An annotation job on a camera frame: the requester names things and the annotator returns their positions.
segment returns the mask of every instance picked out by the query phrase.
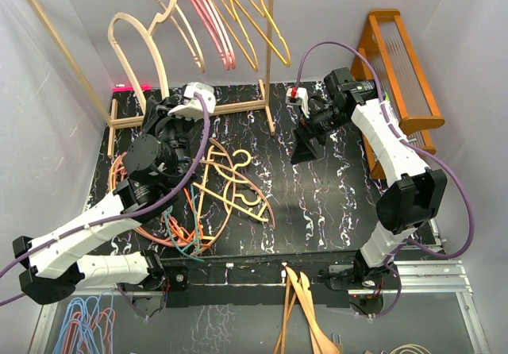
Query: clothing rack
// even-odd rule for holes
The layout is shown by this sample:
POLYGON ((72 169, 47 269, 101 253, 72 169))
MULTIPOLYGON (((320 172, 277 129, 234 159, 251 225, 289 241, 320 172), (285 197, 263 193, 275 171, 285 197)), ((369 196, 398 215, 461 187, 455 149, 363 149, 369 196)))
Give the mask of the clothing rack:
MULTIPOLYGON (((132 128, 141 126, 143 122, 143 116, 117 118, 117 100, 113 99, 111 103, 111 114, 109 114, 102 104, 102 100, 94 91, 94 88, 90 85, 87 77, 76 62, 74 56, 69 51, 62 37, 56 31, 55 26, 49 20, 48 15, 42 8, 38 0, 26 0, 33 12, 39 18, 40 23, 44 26, 49 36, 53 39, 56 46, 62 53, 65 60, 68 62, 71 70, 74 72, 79 82, 82 84, 86 93, 90 96, 95 108, 101 114, 102 118, 110 128, 109 148, 108 156, 113 155, 114 137, 117 129, 132 128)), ((268 12, 273 16, 274 0, 268 0, 268 12)), ((273 27, 269 21, 267 21, 267 38, 272 39, 273 27)), ((238 102, 233 104, 224 104, 215 107, 213 115, 219 114, 234 114, 237 112, 246 112, 249 110, 264 110, 267 115, 268 128, 272 136, 275 135, 275 123, 270 111, 270 70, 271 70, 271 48, 267 44, 266 51, 266 68, 264 79, 259 80, 261 96, 258 100, 251 100, 247 102, 238 102)))

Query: wooden pole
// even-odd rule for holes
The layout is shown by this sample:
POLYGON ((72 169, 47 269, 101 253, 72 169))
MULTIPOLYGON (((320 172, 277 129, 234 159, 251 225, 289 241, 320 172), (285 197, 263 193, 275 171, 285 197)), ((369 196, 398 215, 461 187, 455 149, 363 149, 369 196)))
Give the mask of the wooden pole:
POLYGON ((32 7, 33 12, 37 15, 39 18, 40 23, 44 26, 46 31, 48 31, 49 36, 53 39, 53 41, 56 44, 56 47, 62 52, 63 57, 65 57, 65 60, 69 63, 69 66, 71 66, 71 69, 75 73, 78 80, 81 82, 83 87, 85 88, 85 91, 88 93, 88 95, 91 97, 92 101, 95 104, 95 107, 101 114, 102 118, 106 122, 108 126, 111 126, 111 119, 110 115, 104 108, 104 105, 101 102, 101 99, 97 94, 95 93, 94 89, 90 85, 90 83, 87 80, 87 77, 85 74, 83 74, 83 71, 81 71, 81 68, 79 68, 78 63, 75 61, 74 57, 72 56, 71 52, 65 45, 64 41, 62 40, 61 36, 56 31, 53 24, 49 21, 48 15, 45 13, 44 9, 40 5, 39 1, 37 0, 26 0, 30 7, 32 7))
MULTIPOLYGON (((274 0, 268 0, 268 12, 273 18, 273 2, 274 0)), ((273 34, 273 27, 270 21, 267 21, 267 38, 271 40, 273 34)), ((270 70, 271 70, 271 48, 267 43, 267 61, 266 61, 266 73, 264 76, 264 110, 267 113, 268 119, 268 128, 270 129, 270 134, 272 136, 275 135, 275 124, 273 122, 273 118, 271 117, 270 111, 270 70)))

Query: hanger pile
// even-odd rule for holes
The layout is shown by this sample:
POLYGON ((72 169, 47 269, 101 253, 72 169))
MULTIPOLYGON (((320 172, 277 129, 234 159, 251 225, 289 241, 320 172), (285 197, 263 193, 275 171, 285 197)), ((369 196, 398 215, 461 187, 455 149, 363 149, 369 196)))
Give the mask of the hanger pile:
POLYGON ((284 354, 286 350, 286 329, 287 320, 291 315, 296 298, 300 301, 300 305, 303 309, 303 313, 306 316, 307 322, 309 323, 310 339, 312 342, 312 349, 314 354, 342 354, 341 345, 335 345, 328 337, 321 331, 318 323, 316 322, 316 316, 314 314, 314 302, 312 301, 312 293, 310 292, 309 278, 305 273, 300 273, 300 280, 294 271, 286 266, 286 297, 284 301, 284 315, 283 315, 283 327, 279 334, 279 339, 275 345, 274 354, 277 354, 280 350, 281 354, 284 354), (289 295, 291 288, 294 289, 293 298, 289 303, 289 295))

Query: plastic hanger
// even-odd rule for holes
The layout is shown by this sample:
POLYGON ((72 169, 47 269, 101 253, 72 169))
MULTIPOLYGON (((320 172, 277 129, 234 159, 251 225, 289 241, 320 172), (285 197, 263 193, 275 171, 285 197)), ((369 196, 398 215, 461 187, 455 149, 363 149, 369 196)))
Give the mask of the plastic hanger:
POLYGON ((233 47, 211 0, 190 0, 205 24, 226 70, 236 68, 233 47))
POLYGON ((222 12, 218 9, 217 5, 215 4, 215 1, 214 0, 211 0, 212 3, 214 4, 216 10, 217 10, 217 13, 219 14, 219 17, 221 17, 222 19, 222 22, 224 23, 225 27, 228 29, 229 33, 231 34, 231 36, 233 37, 233 39, 237 42, 238 44, 238 47, 240 48, 240 50, 242 51, 242 53, 245 55, 245 58, 247 59, 247 61, 249 62, 249 64, 251 65, 252 69, 255 71, 255 72, 258 72, 259 70, 259 64, 258 64, 258 61, 257 61, 257 55, 256 55, 256 50, 254 49, 254 46, 252 45, 252 42, 250 40, 250 38, 248 37, 248 34, 247 32, 245 31, 245 27, 244 25, 242 24, 240 18, 238 17, 238 14, 237 14, 237 11, 235 10, 235 6, 233 4, 233 0, 228 0, 229 2, 229 5, 226 4, 226 1, 225 0, 221 0, 222 4, 224 5, 224 7, 226 8, 226 10, 228 10, 228 13, 229 15, 231 16, 231 18, 236 22, 238 23, 238 25, 240 26, 241 28, 241 31, 242 33, 244 34, 245 36, 245 40, 247 41, 249 47, 250 47, 250 50, 252 52, 252 58, 251 56, 249 56, 247 50, 245 49, 245 47, 243 46, 243 44, 240 42, 240 40, 238 39, 237 35, 235 34, 235 32, 233 31, 233 29, 231 28, 231 26, 229 25, 229 23, 227 22, 227 20, 225 19, 224 15, 222 14, 222 12))
POLYGON ((166 21, 166 19, 171 15, 172 11, 176 7, 176 0, 169 0, 169 4, 165 6, 165 11, 163 13, 157 13, 152 20, 152 23, 146 29, 141 22, 139 22, 135 17, 129 15, 127 13, 117 13, 110 22, 110 26, 108 28, 108 40, 110 41, 111 47, 117 54, 118 59, 122 67, 129 78, 129 81, 133 85, 134 92, 136 93, 137 100, 140 103, 140 108, 143 111, 143 114, 146 112, 146 98, 144 97, 143 90, 141 89, 140 83, 137 80, 136 75, 134 74, 133 68, 131 67, 127 57, 124 52, 121 50, 120 45, 114 37, 114 26, 120 20, 128 22, 132 25, 137 32, 141 35, 144 42, 146 43, 150 54, 152 54, 153 63, 156 65, 157 75, 159 77, 160 84, 160 94, 162 98, 169 97, 169 86, 167 84, 167 76, 166 70, 164 68, 164 63, 159 53, 159 49, 157 48, 155 42, 153 41, 153 33, 156 31, 156 28, 159 24, 166 21))
MULTIPOLYGON (((156 0, 156 1, 160 4, 160 6, 163 8, 163 10, 167 9, 166 5, 164 4, 164 2, 162 0, 156 0)), ((189 33, 190 38, 192 39, 192 43, 194 44, 195 50, 194 50, 191 42, 189 41, 189 38, 187 38, 185 31, 180 27, 180 24, 176 21, 175 17, 173 17, 171 15, 170 19, 173 22, 173 24, 175 25, 175 27, 178 29, 180 34, 182 35, 183 40, 187 44, 187 47, 189 48, 189 51, 192 54, 192 57, 194 58, 194 62, 201 70, 201 73, 204 73, 205 72, 205 60, 203 58, 203 54, 202 54, 201 48, 199 47, 199 43, 198 43, 198 40, 196 39, 194 31, 192 30, 191 25, 189 25, 187 18, 185 17, 182 10, 180 9, 180 6, 178 6, 177 3, 175 3, 175 10, 178 12, 180 18, 183 21, 183 24, 187 28, 187 32, 189 33)))
POLYGON ((274 31, 277 33, 277 36, 279 37, 280 41, 283 44, 286 58, 283 57, 283 55, 279 52, 279 50, 273 45, 271 40, 267 37, 267 35, 264 33, 264 31, 259 27, 259 25, 252 19, 250 14, 245 10, 245 8, 240 4, 238 0, 233 0, 234 3, 238 6, 238 8, 241 10, 241 12, 249 19, 249 21, 252 23, 254 28, 257 30, 257 32, 263 37, 263 39, 268 43, 271 50, 279 57, 279 59, 283 62, 283 64, 286 67, 289 67, 291 65, 291 54, 289 53, 289 48, 287 47, 286 41, 284 40, 283 36, 281 35, 279 28, 277 28, 277 25, 275 24, 273 18, 270 15, 270 12, 267 10, 267 7, 264 5, 264 0, 260 0, 260 6, 258 6, 253 0, 248 0, 251 2, 252 6, 256 9, 258 13, 261 14, 263 18, 266 18, 273 27, 274 31))

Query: wooden rack base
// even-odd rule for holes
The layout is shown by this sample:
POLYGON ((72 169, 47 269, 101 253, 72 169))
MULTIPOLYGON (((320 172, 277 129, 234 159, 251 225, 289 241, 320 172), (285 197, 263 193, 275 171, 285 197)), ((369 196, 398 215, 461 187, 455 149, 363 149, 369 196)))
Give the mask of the wooden rack base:
MULTIPOLYGON (((267 114, 268 129, 272 136, 275 135, 275 123, 271 116, 270 106, 265 96, 265 85, 263 80, 260 79, 260 92, 261 99, 252 100, 250 102, 235 102, 233 104, 224 104, 215 107, 215 112, 212 116, 218 116, 220 114, 235 114, 238 112, 248 112, 249 110, 264 110, 267 114)), ((116 98, 111 102, 111 115, 110 115, 110 135, 108 138, 108 157, 113 158, 114 156, 114 141, 117 134, 117 130, 124 128, 136 128, 143 124, 143 116, 124 117, 117 118, 118 111, 118 100, 116 98)))

